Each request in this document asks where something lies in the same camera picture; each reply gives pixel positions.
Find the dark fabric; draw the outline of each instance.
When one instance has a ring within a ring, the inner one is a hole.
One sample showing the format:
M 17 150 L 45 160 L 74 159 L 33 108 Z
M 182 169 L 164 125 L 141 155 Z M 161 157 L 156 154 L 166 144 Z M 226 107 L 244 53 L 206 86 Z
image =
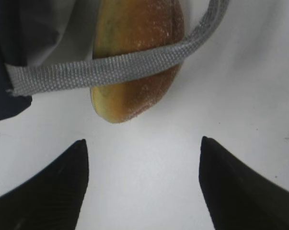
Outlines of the dark fabric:
M 18 0 L 0 0 L 0 120 L 18 115 L 32 102 L 31 97 L 12 97 L 12 88 L 4 63 L 26 66 L 22 49 Z
M 289 192 L 203 138 L 199 181 L 216 230 L 289 230 Z
M 0 230 L 75 230 L 89 181 L 85 140 L 0 197 Z

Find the gray webbing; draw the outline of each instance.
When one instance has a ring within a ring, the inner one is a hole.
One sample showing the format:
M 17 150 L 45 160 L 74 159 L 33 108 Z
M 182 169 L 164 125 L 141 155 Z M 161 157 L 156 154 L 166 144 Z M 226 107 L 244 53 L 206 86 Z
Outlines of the gray webbing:
M 210 0 L 199 25 L 181 42 L 126 55 L 42 66 L 7 66 L 13 95 L 109 85 L 147 77 L 182 63 L 217 29 L 230 0 Z

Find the bread crust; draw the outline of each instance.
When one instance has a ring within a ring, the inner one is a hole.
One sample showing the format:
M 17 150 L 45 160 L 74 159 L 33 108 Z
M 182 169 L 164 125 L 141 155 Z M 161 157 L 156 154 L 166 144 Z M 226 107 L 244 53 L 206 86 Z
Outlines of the bread crust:
M 176 43 L 184 37 L 178 0 L 103 0 L 93 58 L 106 58 Z M 128 121 L 155 105 L 168 91 L 180 66 L 122 84 L 95 87 L 92 102 L 111 123 Z

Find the bread roll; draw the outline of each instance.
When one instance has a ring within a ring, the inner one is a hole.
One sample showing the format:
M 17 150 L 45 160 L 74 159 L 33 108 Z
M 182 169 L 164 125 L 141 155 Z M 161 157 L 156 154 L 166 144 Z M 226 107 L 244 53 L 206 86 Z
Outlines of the bread roll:
M 93 58 L 169 45 L 183 37 L 179 0 L 102 0 Z M 140 80 L 95 87 L 91 90 L 94 108 L 111 123 L 128 121 L 166 94 L 179 68 Z

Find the white surface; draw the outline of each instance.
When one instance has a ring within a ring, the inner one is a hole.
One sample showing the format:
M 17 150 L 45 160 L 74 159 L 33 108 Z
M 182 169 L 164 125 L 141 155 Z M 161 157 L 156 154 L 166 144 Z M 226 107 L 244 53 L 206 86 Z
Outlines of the white surface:
M 207 2 L 185 0 L 190 26 Z M 197 179 L 203 135 L 289 190 L 289 0 L 232 0 L 165 98 L 131 122 L 99 118 L 88 90 L 34 96 L 0 122 L 0 195 L 85 138 L 77 230 L 212 230 Z

